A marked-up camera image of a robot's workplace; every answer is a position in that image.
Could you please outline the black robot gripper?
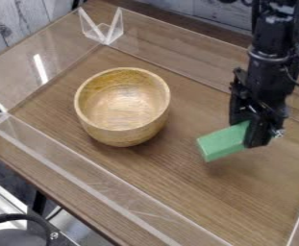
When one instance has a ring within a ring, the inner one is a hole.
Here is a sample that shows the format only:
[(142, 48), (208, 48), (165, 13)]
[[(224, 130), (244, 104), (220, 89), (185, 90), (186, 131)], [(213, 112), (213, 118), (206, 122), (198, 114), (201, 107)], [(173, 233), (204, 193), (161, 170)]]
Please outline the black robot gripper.
[(252, 48), (249, 55), (249, 69), (234, 70), (229, 123), (249, 121), (245, 146), (256, 148), (284, 133), (287, 98), (299, 87), (299, 52), (291, 49), (284, 54), (265, 54)]

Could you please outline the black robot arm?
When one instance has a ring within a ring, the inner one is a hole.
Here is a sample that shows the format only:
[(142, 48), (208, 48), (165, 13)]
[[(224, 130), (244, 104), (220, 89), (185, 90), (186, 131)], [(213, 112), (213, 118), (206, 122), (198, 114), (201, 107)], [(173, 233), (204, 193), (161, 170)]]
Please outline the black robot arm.
[(299, 0), (251, 5), (251, 63), (234, 70), (229, 122), (248, 125), (244, 144), (256, 148), (284, 134), (287, 98), (299, 87)]

